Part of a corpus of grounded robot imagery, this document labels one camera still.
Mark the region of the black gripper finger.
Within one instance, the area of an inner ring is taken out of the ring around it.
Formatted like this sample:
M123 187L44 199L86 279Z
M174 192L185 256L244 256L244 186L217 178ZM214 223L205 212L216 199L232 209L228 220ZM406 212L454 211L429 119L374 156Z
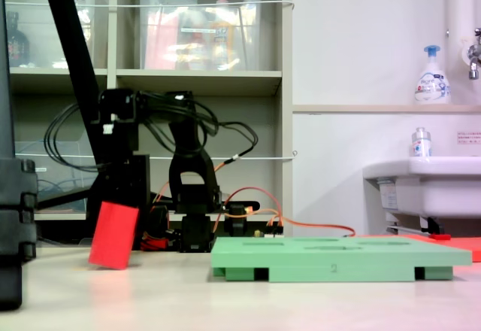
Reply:
M110 169L101 171L90 188L86 204L86 231L93 236L103 201L110 198L113 176Z
M129 159L129 205L139 210L135 240L141 240L151 207L150 157L134 155Z

